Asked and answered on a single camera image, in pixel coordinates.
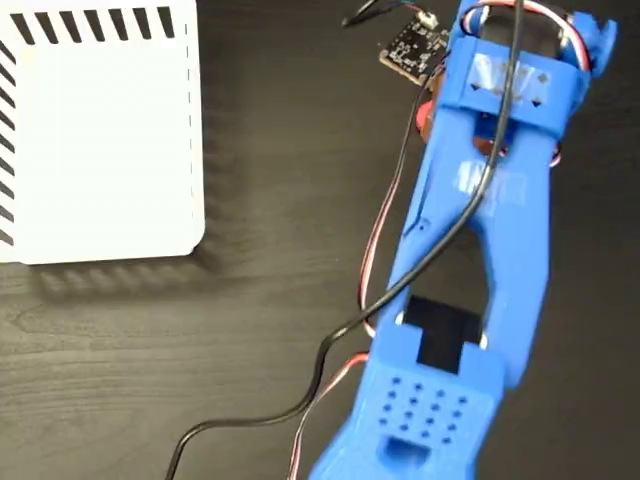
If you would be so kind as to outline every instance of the black rectangular opening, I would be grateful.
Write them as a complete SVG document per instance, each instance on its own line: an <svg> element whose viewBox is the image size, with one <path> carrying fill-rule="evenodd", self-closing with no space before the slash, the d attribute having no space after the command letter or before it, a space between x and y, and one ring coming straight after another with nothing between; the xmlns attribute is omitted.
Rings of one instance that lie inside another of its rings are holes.
<svg viewBox="0 0 640 480"><path fill-rule="evenodd" d="M60 12L60 18L62 18L64 26L67 27L71 40L73 40L74 43L82 43L80 30L78 30L78 24L73 16L73 12Z"/></svg>
<svg viewBox="0 0 640 480"><path fill-rule="evenodd" d="M136 21L138 22L138 27L140 27L142 38L144 38L145 40L149 40L151 38L151 27L149 27L149 18L147 17L147 9L134 8L133 14L135 15Z"/></svg>
<svg viewBox="0 0 640 480"><path fill-rule="evenodd" d="M97 10L85 10L84 15L87 17L87 22L89 23L96 40L104 42L104 32L102 31L102 25L100 25L100 17L98 17Z"/></svg>
<svg viewBox="0 0 640 480"><path fill-rule="evenodd" d="M482 335L479 315L420 297L409 300L404 323L422 329L418 363L456 374L465 342L479 344Z"/></svg>
<svg viewBox="0 0 640 480"><path fill-rule="evenodd" d="M127 27L124 24L124 16L122 15L122 10L120 10L119 8L111 8L109 9L109 15L111 16L111 21L113 22L113 26L116 28L116 32L118 32L118 37L120 37L120 40L129 40L129 34L127 33Z"/></svg>
<svg viewBox="0 0 640 480"><path fill-rule="evenodd" d="M171 18L171 8L158 7L158 15L160 15L160 22L162 22L162 28L167 38L175 38L176 33L173 29L173 19Z"/></svg>
<svg viewBox="0 0 640 480"><path fill-rule="evenodd" d="M37 12L36 20L40 24L40 27L44 31L44 34L47 36L47 39L53 43L58 43L58 37L56 36L56 31L53 28L53 24L51 23L51 19L49 18L49 14L47 12Z"/></svg>
<svg viewBox="0 0 640 480"><path fill-rule="evenodd" d="M12 13L11 19L27 45L35 45L36 41L33 39L33 35L31 35L31 30L29 30L29 25L27 25L24 15L21 13Z"/></svg>

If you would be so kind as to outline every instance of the connector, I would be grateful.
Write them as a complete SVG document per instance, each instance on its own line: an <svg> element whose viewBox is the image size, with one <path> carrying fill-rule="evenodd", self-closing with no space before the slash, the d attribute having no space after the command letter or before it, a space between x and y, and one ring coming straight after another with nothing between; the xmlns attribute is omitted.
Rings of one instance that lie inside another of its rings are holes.
<svg viewBox="0 0 640 480"><path fill-rule="evenodd" d="M431 12L420 12L417 17L421 24L431 30L435 30L438 26L438 17Z"/></svg>

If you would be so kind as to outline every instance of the wood grain surface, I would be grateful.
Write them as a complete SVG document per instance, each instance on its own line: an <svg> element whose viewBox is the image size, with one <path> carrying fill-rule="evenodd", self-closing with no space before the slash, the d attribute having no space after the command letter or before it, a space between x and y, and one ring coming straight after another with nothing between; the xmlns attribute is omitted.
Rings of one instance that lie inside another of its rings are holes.
<svg viewBox="0 0 640 480"><path fill-rule="evenodd" d="M377 62L407 14L341 31L356 3L200 2L208 220L193 256L0 267L0 479L161 480L190 424L277 411L302 394L318 341L355 310L414 93ZM447 22L456 4L425 3ZM553 172L549 296L479 480L637 476L640 8L563 6L617 18L621 35ZM421 148L414 138L378 292ZM481 309L475 239L456 242L417 289ZM330 368L366 344L354 335ZM344 420L356 377L310 422L303 472ZM294 428L207 433L178 478L282 479Z"/></svg>

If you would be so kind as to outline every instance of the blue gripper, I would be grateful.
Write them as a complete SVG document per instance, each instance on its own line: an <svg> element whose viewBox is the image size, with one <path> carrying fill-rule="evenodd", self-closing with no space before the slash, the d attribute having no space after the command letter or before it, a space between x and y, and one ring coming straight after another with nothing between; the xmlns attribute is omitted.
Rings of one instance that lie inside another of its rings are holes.
<svg viewBox="0 0 640 480"><path fill-rule="evenodd" d="M472 2L463 0L458 16ZM489 277L486 348L465 343L457 373L418 363L422 330L402 322L405 289L380 312L353 411L311 480L474 478L476 456L504 391L516 387L525 371L543 304L550 159L615 40L615 23L600 31L587 17L576 14L574 25L587 43L593 73L579 71L571 51L557 60L528 52L519 58L509 149L471 222ZM492 137L509 50L465 36L457 25L389 285L460 215L486 162L472 138Z"/></svg>

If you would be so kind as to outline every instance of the electronic component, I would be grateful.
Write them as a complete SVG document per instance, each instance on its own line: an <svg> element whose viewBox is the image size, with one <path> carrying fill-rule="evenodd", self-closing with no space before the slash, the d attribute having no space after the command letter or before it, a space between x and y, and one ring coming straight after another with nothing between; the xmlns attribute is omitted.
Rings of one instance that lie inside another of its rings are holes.
<svg viewBox="0 0 640 480"><path fill-rule="evenodd" d="M422 85L440 64L449 43L449 32L437 26L435 15L421 12L380 52L380 62Z"/></svg>

